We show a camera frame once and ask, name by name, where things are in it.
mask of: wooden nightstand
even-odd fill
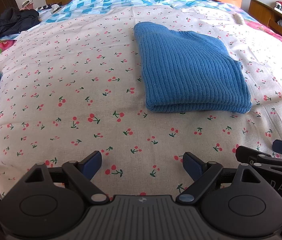
[[[249,14],[258,22],[282,36],[282,27],[277,24],[279,20],[282,20],[282,14],[274,8],[257,0],[251,0]]]

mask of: ribbed knit fabric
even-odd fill
[[[246,113],[251,95],[222,41],[151,22],[135,25],[146,107],[156,112],[225,110]]]

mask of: black jacket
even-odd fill
[[[40,23],[36,10],[18,10],[7,8],[0,15],[0,37],[20,33]]]

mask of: folded blue knit garment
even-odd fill
[[[142,60],[146,107],[156,112],[225,110],[246,113],[251,95],[222,41],[151,23],[134,26]]]

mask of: blue and white checkered sheet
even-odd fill
[[[42,21],[40,25],[74,19],[82,14],[105,14],[116,7],[146,5],[166,5],[175,9],[190,8],[193,6],[215,8],[231,14],[241,14],[245,20],[256,22],[253,17],[232,4],[211,0],[72,0],[60,11]],[[13,34],[2,37],[0,40],[16,40],[17,36],[19,34]]]

